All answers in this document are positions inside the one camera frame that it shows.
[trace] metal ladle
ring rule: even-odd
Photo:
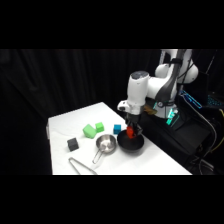
[[[116,139],[113,135],[103,135],[99,137],[96,141],[96,146],[99,150],[93,159],[93,163],[96,164],[100,160],[103,153],[108,154],[112,152],[113,150],[115,150],[116,145],[117,145]]]

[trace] green cube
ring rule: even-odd
[[[86,125],[86,127],[83,129],[83,133],[87,138],[95,138],[96,136],[96,130],[91,125]]]
[[[104,131],[103,123],[100,122],[100,123],[96,124],[96,132],[99,133],[99,132],[103,132],[103,131]]]

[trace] black cube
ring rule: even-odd
[[[71,152],[79,149],[79,145],[76,138],[68,140],[68,147]]]

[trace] blue cube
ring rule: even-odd
[[[121,132],[121,125],[115,124],[114,125],[114,134],[118,135]]]

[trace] table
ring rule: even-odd
[[[82,129],[87,124],[95,127],[99,122],[104,124],[105,131],[98,133],[95,139],[86,138]],[[126,129],[125,120],[104,103],[49,118],[53,175],[77,174],[68,161],[70,157],[95,170],[98,175],[191,175],[146,137],[142,150],[137,154],[128,154],[117,145],[113,154],[103,155],[94,165],[92,160],[98,150],[96,140],[104,134],[113,135],[114,124],[121,124],[122,130]],[[77,139],[79,149],[70,152],[67,140],[72,138]],[[83,175],[91,174],[75,165]]]

